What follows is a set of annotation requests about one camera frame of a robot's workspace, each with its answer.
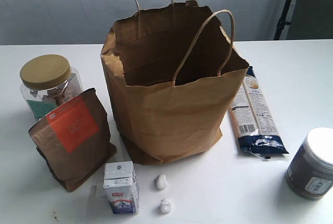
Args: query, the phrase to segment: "blue and white carton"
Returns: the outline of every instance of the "blue and white carton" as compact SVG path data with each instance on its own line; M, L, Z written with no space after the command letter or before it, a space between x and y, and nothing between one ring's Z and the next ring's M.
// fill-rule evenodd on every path
M114 214L138 214L139 190L132 161L107 163L103 188Z

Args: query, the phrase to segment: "jar lid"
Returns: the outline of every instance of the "jar lid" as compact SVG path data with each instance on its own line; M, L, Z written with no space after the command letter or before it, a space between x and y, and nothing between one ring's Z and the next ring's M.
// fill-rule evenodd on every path
M20 71L26 87L47 90L61 85L71 74L68 60L60 55L42 55L30 60Z
M315 128L306 136L305 149L323 167L333 169L333 129Z

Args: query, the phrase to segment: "orange label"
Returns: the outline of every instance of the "orange label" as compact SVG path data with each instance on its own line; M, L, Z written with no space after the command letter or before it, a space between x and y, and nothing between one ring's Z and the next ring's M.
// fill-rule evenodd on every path
M52 110L46 119L68 153L99 131L81 95Z

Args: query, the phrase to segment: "plastic jar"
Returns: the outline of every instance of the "plastic jar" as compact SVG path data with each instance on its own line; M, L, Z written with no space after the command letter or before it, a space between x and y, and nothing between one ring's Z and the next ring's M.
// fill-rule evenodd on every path
M291 189L310 199L321 199L333 186L333 129L309 131L286 172Z
M21 71L20 89L36 120L80 94L78 71L60 55L43 55L30 60Z

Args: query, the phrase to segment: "white table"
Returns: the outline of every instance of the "white table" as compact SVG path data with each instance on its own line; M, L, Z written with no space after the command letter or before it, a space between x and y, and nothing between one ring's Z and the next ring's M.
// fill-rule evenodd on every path
M135 165L139 215L112 214L100 188L102 169L76 191L66 192L28 135L35 121L19 91L20 68L36 56L60 54L78 69L84 88L96 88L108 112L111 141L118 147L112 161L129 160L112 116L101 47L0 46L0 223L333 223L333 190L312 202L295 195L284 180L307 131L332 127L333 40L236 43L240 55L254 66L290 155L264 162L239 153L226 115L224 136L209 151L171 164ZM153 183L160 173L169 181L162 191ZM168 215L158 211L164 197L173 202Z

